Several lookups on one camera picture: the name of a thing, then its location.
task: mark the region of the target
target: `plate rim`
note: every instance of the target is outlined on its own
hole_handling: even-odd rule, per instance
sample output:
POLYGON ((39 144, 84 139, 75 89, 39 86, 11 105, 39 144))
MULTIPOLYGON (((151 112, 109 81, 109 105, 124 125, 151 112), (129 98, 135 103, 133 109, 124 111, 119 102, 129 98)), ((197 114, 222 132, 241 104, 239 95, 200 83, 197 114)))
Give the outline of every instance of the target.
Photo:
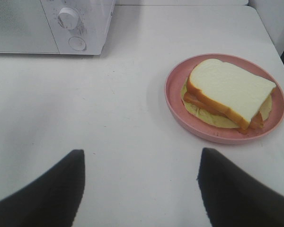
POLYGON ((223 144, 238 144, 238 143, 244 143, 244 142, 256 140, 256 139, 258 139, 258 138, 261 138, 261 137, 266 136, 267 134, 269 134, 269 133, 271 133, 273 130, 275 130, 275 129, 280 125, 280 123, 283 121, 283 118, 284 118, 284 111, 283 111, 283 113, 282 113, 282 116, 281 116, 280 120, 279 120, 279 121, 276 123, 276 125, 275 125, 273 128, 271 128, 270 130, 268 130, 268 131, 266 131, 266 132, 264 132, 264 133, 261 133, 261 134, 259 134, 259 135, 256 135, 256 136, 246 137, 246 138, 240 138, 240 139, 238 139, 238 138, 220 137, 220 136, 208 134, 208 133, 206 133, 206 132, 203 132, 203 131, 199 130, 198 128, 195 128, 195 127, 190 126, 189 124, 187 124, 187 123, 178 115, 178 113, 172 108, 172 106, 171 106, 171 104, 170 104, 170 102, 169 102, 169 98, 168 98, 168 96, 167 96, 167 82, 168 82, 168 80, 169 80, 169 77, 170 77, 171 73, 172 73, 179 65, 181 65, 182 63, 184 63, 184 62, 186 62, 186 61, 188 61, 188 60, 190 60, 190 59, 192 59, 192 58, 196 58, 196 57, 200 57, 200 56, 207 56, 207 55, 222 55, 222 56, 228 56, 228 57, 232 57, 232 58, 236 58, 236 59, 240 59, 240 60, 246 61, 246 62, 248 62, 248 63, 250 63, 250 64, 252 64, 252 65, 258 67, 259 69, 261 69, 264 73, 268 74, 268 75, 273 79, 273 82, 276 84, 276 87, 280 90, 280 93, 281 93, 281 96, 282 96, 282 100, 283 100, 283 104, 284 104, 284 93, 283 93, 283 90, 281 89, 279 83, 276 81, 276 79, 275 79, 273 76, 271 76, 270 73, 268 73, 265 69, 263 69, 262 67, 258 66, 257 64, 255 64, 255 63, 253 63, 253 62, 251 62, 251 61, 249 61, 249 60, 247 60, 247 59, 244 59, 244 58, 241 58, 241 57, 232 55, 232 54, 225 54, 225 53, 205 53, 205 54, 198 54, 198 55, 195 55, 195 56, 186 58, 186 59, 184 59, 183 61, 179 62, 176 66, 174 66, 174 67, 172 68, 172 70, 168 73, 167 78, 165 79, 165 84, 164 84, 164 96, 165 96, 165 100, 166 100, 166 103, 167 103, 167 105, 168 105, 168 107, 169 107, 169 110, 172 112, 172 114, 173 114, 174 116, 177 117, 176 120, 177 120, 177 121, 181 121, 186 127, 184 127, 182 124, 180 124, 180 125, 181 125, 183 128, 185 128, 186 130, 188 130, 188 128, 190 128, 190 129, 193 129, 194 131, 197 131, 198 134, 192 133, 190 130, 188 130, 190 133, 192 133, 192 134, 194 134, 194 135, 196 135, 196 136, 198 136, 198 137, 200 137, 200 138, 203 138, 203 139, 205 139, 205 140, 212 141, 212 142, 223 143, 223 144), (210 138, 215 138, 215 141, 206 139, 206 138, 200 136, 199 134, 202 134, 202 135, 207 136, 207 137, 210 137, 210 138))

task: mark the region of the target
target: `microwave door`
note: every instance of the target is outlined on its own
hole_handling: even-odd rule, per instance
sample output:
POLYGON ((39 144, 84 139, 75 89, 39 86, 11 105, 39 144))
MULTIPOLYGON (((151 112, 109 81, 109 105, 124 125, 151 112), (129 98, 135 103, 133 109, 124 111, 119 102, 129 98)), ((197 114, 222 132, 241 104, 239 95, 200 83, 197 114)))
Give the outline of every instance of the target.
POLYGON ((0 0, 0 52, 59 53, 40 0, 0 0))

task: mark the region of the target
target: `wall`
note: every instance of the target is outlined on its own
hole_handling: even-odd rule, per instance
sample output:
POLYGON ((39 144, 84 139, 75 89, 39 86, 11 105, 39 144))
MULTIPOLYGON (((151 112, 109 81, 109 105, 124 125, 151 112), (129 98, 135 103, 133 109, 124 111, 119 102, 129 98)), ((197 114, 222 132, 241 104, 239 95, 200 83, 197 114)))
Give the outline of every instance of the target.
POLYGON ((279 55, 284 51, 284 0, 249 0, 273 41, 279 55))

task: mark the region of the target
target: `black object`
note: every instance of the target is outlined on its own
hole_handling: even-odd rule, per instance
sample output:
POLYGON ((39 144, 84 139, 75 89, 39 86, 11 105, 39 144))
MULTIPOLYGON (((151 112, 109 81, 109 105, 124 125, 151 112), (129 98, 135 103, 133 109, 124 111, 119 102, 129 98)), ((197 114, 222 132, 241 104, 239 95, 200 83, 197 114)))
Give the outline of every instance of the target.
POLYGON ((0 227, 71 227, 85 186, 84 151, 73 150, 0 201, 0 227))
POLYGON ((213 227, 284 227, 284 197, 212 148, 204 148, 198 183, 213 227))

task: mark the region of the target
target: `bread crust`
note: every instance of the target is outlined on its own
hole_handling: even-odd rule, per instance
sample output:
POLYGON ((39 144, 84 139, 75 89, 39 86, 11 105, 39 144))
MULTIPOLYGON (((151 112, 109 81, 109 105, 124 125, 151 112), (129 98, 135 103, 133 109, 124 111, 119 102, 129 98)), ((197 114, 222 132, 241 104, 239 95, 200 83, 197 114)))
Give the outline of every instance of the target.
POLYGON ((213 99, 210 99, 209 97, 204 95, 202 93, 202 90, 196 88, 193 85, 190 78, 191 78, 191 73, 189 74, 187 84, 186 84, 186 88, 187 88, 188 93, 196 96, 197 99, 200 102, 214 108, 217 111, 224 113, 229 119, 231 119, 233 122, 235 122, 243 130, 246 130, 248 128, 250 122, 246 121, 240 114, 238 114, 234 110, 230 109, 229 107, 227 107, 227 106, 223 105, 222 103, 219 103, 219 102, 217 102, 213 99))

